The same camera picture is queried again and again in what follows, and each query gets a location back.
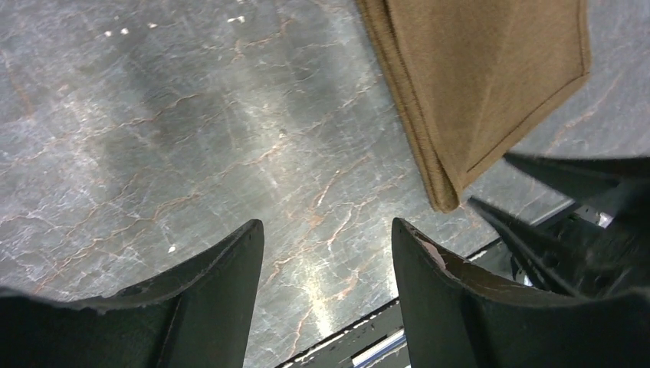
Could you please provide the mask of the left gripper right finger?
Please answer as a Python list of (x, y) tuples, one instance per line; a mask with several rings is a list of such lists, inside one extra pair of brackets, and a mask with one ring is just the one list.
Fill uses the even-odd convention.
[(392, 259), (413, 367), (647, 367), (649, 293), (601, 300), (493, 274), (402, 218)]

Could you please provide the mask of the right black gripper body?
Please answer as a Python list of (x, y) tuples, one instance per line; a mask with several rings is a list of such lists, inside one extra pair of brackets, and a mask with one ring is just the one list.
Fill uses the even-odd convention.
[(649, 202), (578, 203), (592, 213), (611, 218), (608, 225), (600, 225), (578, 215), (567, 216), (579, 222), (567, 228), (586, 248), (588, 298), (605, 297), (633, 287), (647, 287)]

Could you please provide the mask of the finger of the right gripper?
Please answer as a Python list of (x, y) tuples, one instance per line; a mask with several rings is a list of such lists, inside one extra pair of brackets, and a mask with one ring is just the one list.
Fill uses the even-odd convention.
[(580, 203), (649, 202), (649, 158), (570, 159), (507, 153), (505, 161)]
[(471, 197), (468, 203), (499, 234), (533, 287), (589, 296), (586, 248), (567, 228), (577, 225), (576, 219), (565, 216), (550, 228), (537, 227), (478, 198)]

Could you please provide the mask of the brown cloth napkin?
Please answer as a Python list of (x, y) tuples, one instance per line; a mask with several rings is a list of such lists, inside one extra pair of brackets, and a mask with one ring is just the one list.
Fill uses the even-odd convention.
[(357, 5), (440, 212), (589, 78), (585, 1)]

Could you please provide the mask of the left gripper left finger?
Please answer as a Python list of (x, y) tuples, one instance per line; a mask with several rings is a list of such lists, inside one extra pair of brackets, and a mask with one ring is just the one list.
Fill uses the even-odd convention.
[(240, 367), (264, 254), (252, 219), (211, 248), (111, 297), (1, 289), (3, 367)]

